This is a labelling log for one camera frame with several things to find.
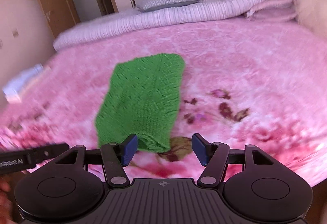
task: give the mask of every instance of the bed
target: bed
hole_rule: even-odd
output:
[[[46,77],[23,103],[9,105],[1,115],[0,146],[27,148],[64,141],[71,147],[97,148],[94,119],[115,65],[176,53],[186,67],[172,148],[166,153],[137,152],[125,168],[130,179],[197,180],[203,167],[191,151],[190,138],[200,133],[209,142],[231,148],[257,145],[311,186],[324,180],[327,42],[294,21],[249,22],[239,16],[244,9],[238,7],[235,17],[210,20],[199,12],[205,20],[191,21],[183,16],[186,9],[172,10],[181,20],[171,15],[166,20],[175,24],[143,22],[144,27],[135,28],[143,16],[132,10],[63,33],[55,42],[58,53],[48,63]],[[104,180],[100,166],[92,165],[89,171]],[[226,179],[239,171],[237,165],[229,167]]]

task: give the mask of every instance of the circular pad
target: circular pad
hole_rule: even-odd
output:
[[[76,188],[76,183],[66,177],[52,177],[42,181],[39,192],[47,197],[63,197],[69,195]]]
[[[101,201],[102,181],[82,167],[63,164],[42,168],[23,178],[15,188],[15,199],[25,218],[34,222],[69,222],[87,214]]]
[[[269,200],[278,200],[289,194],[289,186],[287,183],[274,179],[264,178],[255,181],[252,184],[252,191],[259,197]]]

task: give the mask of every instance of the white comforter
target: white comforter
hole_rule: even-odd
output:
[[[267,0],[202,0],[197,4],[145,13],[138,9],[130,9],[81,23],[66,30],[54,41],[54,48],[58,51],[63,47],[97,41],[140,29],[235,17],[264,1]]]

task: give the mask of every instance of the blue gripper pad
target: blue gripper pad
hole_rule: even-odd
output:
[[[192,136],[192,150],[202,166],[206,166],[209,162],[206,146],[195,135]]]
[[[137,151],[137,148],[138,148],[138,138],[137,135],[133,135],[133,137],[125,145],[123,155],[121,156],[120,163],[123,167],[126,167],[130,163],[134,154]]]

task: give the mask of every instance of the human hand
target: human hand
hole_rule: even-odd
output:
[[[10,177],[3,175],[0,177],[0,224],[13,224],[11,217],[12,203],[9,201],[7,193],[10,191]]]

